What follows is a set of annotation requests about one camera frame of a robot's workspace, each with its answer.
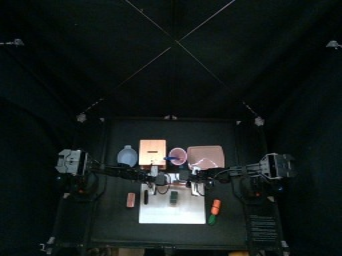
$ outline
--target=small box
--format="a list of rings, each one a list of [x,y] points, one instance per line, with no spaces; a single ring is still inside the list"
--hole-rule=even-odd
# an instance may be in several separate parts
[[[158,166],[166,169],[166,140],[141,140],[139,146],[139,165],[145,169]]]
[[[134,208],[134,205],[135,205],[135,193],[128,193],[127,194],[126,207],[127,208]]]

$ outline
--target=cable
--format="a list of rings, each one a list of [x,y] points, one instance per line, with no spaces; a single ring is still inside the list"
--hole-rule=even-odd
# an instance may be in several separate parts
[[[199,192],[199,189],[198,189],[198,183],[195,183],[195,188],[197,188],[197,192],[201,196],[205,196],[201,192]]]

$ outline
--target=black table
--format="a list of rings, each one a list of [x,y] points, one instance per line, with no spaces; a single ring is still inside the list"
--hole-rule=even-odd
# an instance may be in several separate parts
[[[174,147],[221,145],[226,166],[245,165],[261,160],[267,152],[262,128],[253,121],[114,119],[106,124],[88,124],[76,140],[95,158],[116,164],[116,155],[124,145],[138,151],[141,139],[166,139],[169,150]],[[217,183],[206,193],[206,215],[210,216],[213,200],[222,200],[222,209],[214,226],[207,224],[139,224],[141,184],[115,177],[102,176],[106,191],[90,203],[62,199],[55,225],[55,247],[78,247],[86,255],[92,247],[247,250],[282,252],[282,231],[277,203],[266,200],[261,206],[243,205],[234,195],[237,184]],[[137,193],[135,208],[127,209],[127,193]],[[274,241],[254,239],[255,218],[273,218],[277,237]]]

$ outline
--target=red object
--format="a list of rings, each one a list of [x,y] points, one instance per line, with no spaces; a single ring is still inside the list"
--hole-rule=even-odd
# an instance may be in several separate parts
[[[135,204],[135,193],[128,193],[126,206],[128,208],[134,208],[134,204]]]
[[[221,200],[215,199],[213,206],[211,206],[211,214],[218,215],[219,214],[219,208],[221,208]]]

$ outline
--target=white plate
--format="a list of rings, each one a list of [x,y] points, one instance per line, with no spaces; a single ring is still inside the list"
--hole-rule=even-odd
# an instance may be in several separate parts
[[[201,170],[225,167],[225,155],[221,146],[198,146],[187,148],[189,168]]]

